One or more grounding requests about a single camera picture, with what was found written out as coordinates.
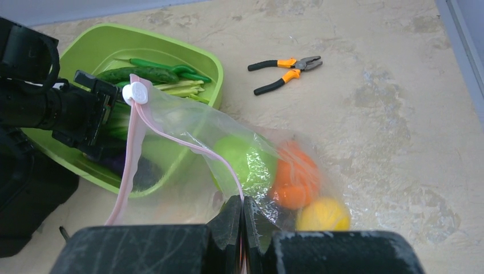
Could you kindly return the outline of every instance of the table surface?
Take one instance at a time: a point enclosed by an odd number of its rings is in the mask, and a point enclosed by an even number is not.
[[[214,53],[225,72],[221,110],[317,142],[354,229],[400,233],[428,273],[482,272],[484,138],[432,0],[212,0],[37,29],[58,38],[62,52],[102,22]],[[253,96],[285,71],[248,72],[248,64],[312,55],[324,66]],[[115,199],[81,180],[20,254],[0,260],[0,272],[47,273],[64,245],[58,227],[102,225]],[[145,222],[148,205],[132,223]]]

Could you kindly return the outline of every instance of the celery stalk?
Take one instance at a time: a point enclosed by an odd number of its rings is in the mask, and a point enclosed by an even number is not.
[[[164,91],[169,88],[195,86],[195,85],[201,85],[201,84],[203,84],[202,80],[199,80],[199,81],[185,80],[185,81],[180,81],[176,84],[157,84],[155,87],[158,88],[159,90]]]
[[[209,104],[209,103],[210,103],[210,101],[209,101],[209,100],[207,100],[207,99],[205,99],[205,98],[202,98],[202,97],[200,97],[200,96],[197,96],[197,95],[195,95],[195,94],[190,94],[188,97],[189,97],[190,99],[193,99],[193,100],[195,100],[195,101],[202,102],[202,103],[205,103],[205,104]]]
[[[190,94],[198,94],[202,91],[204,91],[204,89],[201,87],[175,87],[168,90],[163,90],[164,93],[176,97],[188,97]]]

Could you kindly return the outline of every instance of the purple eggplant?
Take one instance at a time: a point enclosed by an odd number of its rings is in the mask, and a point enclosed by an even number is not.
[[[126,152],[114,157],[107,157],[97,162],[114,174],[122,177],[126,163]],[[163,176],[163,170],[152,161],[141,156],[138,161],[138,170],[133,178],[133,191],[143,191],[154,186]]]

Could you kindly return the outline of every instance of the pliers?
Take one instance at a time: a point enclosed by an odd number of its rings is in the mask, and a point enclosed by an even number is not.
[[[320,56],[312,56],[306,57],[301,60],[296,60],[291,58],[289,60],[268,60],[259,63],[255,63],[249,65],[247,69],[249,71],[263,69],[265,67],[285,67],[288,69],[293,69],[287,72],[281,79],[275,81],[272,84],[268,84],[267,86],[259,87],[254,90],[255,95],[261,95],[264,93],[268,93],[270,91],[276,90],[282,87],[284,84],[289,82],[293,78],[299,78],[301,76],[301,71],[308,71],[312,70],[318,66],[322,65],[322,61],[320,61]]]

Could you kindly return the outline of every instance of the beige countertop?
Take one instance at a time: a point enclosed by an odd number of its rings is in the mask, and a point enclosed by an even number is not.
[[[484,136],[438,15],[433,0],[213,0],[37,29],[60,52],[113,22],[214,53],[225,72],[221,110],[315,140],[354,229],[400,233],[428,273],[481,273]],[[312,55],[323,67],[253,96],[285,71],[248,64]],[[58,227],[101,225],[114,200],[81,180],[20,254],[0,260],[0,273],[47,273],[63,247]]]

